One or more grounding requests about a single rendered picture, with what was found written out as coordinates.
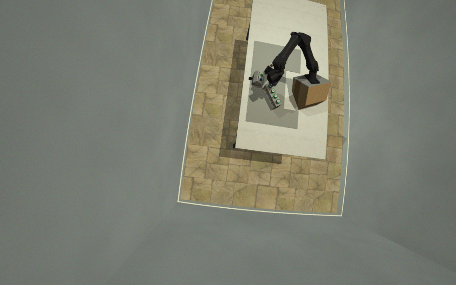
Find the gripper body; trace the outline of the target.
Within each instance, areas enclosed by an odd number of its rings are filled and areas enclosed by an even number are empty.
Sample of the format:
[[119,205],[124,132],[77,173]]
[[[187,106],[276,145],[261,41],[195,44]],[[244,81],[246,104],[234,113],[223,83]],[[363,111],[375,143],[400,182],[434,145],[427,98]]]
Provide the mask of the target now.
[[271,84],[272,84],[272,85],[274,84],[274,86],[276,86],[277,83],[280,81],[280,79],[281,79],[281,78],[278,78],[277,80],[273,81]]

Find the grey sloping control panel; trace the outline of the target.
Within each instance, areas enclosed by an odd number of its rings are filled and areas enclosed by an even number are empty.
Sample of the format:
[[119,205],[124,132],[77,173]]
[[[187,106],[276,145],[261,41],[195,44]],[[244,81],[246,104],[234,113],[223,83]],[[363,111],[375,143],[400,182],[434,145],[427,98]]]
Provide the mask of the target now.
[[263,76],[264,76],[264,73],[262,73],[260,70],[257,70],[254,72],[253,77],[249,77],[249,80],[253,79],[253,82],[251,83],[252,85],[260,86],[260,85],[262,85],[262,82],[263,82]]

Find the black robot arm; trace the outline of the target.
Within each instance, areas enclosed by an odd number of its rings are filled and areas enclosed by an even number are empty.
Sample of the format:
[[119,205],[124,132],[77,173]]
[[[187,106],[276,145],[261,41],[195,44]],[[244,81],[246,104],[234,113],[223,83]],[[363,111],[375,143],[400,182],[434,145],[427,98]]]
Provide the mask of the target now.
[[264,71],[264,73],[267,74],[268,81],[271,83],[283,76],[286,61],[292,51],[298,45],[303,51],[306,60],[306,67],[309,69],[309,74],[305,74],[305,77],[308,79],[308,81],[310,81],[311,84],[319,84],[320,81],[316,79],[316,74],[319,71],[318,62],[313,56],[310,42],[311,36],[301,32],[291,32],[291,38],[284,47],[283,51],[281,51],[273,60],[272,65],[274,66],[274,69],[270,66],[267,66]]

